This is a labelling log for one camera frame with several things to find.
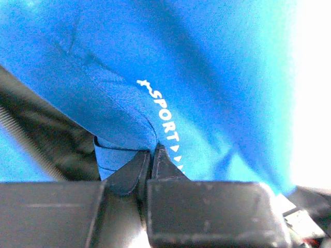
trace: white triangle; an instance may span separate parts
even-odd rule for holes
[[[178,149],[179,149],[179,145],[171,146],[170,149],[173,150],[173,151],[175,151],[175,152],[177,152]]]
[[[176,160],[177,162],[179,162],[181,159],[182,159],[182,156],[174,157],[174,160]]]

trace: white logo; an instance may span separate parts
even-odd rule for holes
[[[167,102],[165,101],[165,99],[162,98],[161,92],[159,92],[157,90],[153,90],[151,88],[151,84],[147,80],[144,80],[144,81],[137,80],[137,83],[140,84],[141,86],[146,86],[151,97],[153,97],[155,99],[154,102],[159,104],[160,107],[162,107],[159,111],[159,117],[161,120],[167,121],[162,124],[162,126],[164,127],[164,132],[166,134],[168,134],[167,140],[173,140],[173,141],[179,142],[179,135],[178,135],[178,132],[176,131],[176,124],[174,121],[171,121],[172,114],[167,109],[167,107],[168,107]],[[173,150],[174,152],[178,152],[179,145],[171,146],[170,149]],[[176,156],[173,158],[173,160],[175,160],[176,162],[179,162],[181,159],[182,159],[182,156]],[[177,166],[177,168],[182,170],[183,165],[179,165],[179,166]]]

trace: bright light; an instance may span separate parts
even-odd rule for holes
[[[129,248],[151,248],[148,242],[148,236],[142,231],[129,245]]]
[[[331,189],[331,2],[297,2],[293,181]]]

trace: black plastic part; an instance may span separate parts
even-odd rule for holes
[[[105,183],[0,184],[1,247],[91,247]]]
[[[189,180],[174,165],[165,149],[164,145],[158,144],[155,150],[152,179],[184,179]]]
[[[258,183],[149,180],[147,233],[155,247],[291,247],[270,188]]]
[[[0,184],[0,247],[127,248],[143,232],[137,196],[105,182]]]
[[[298,187],[288,196],[297,208],[306,210],[316,224],[330,237],[328,226],[331,225],[331,199],[329,196]]]
[[[150,160],[149,151],[138,151],[131,161],[107,178],[107,186],[119,196],[131,194],[139,181],[141,188],[144,188],[140,178],[146,178]]]
[[[298,208],[304,209],[314,219],[331,214],[331,204],[320,194],[297,187],[288,199]]]

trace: blue fabric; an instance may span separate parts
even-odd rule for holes
[[[54,181],[0,125],[0,182]]]
[[[153,152],[161,142],[192,180],[294,189],[295,1],[0,5],[0,63],[104,141],[102,178],[123,166],[112,149]]]

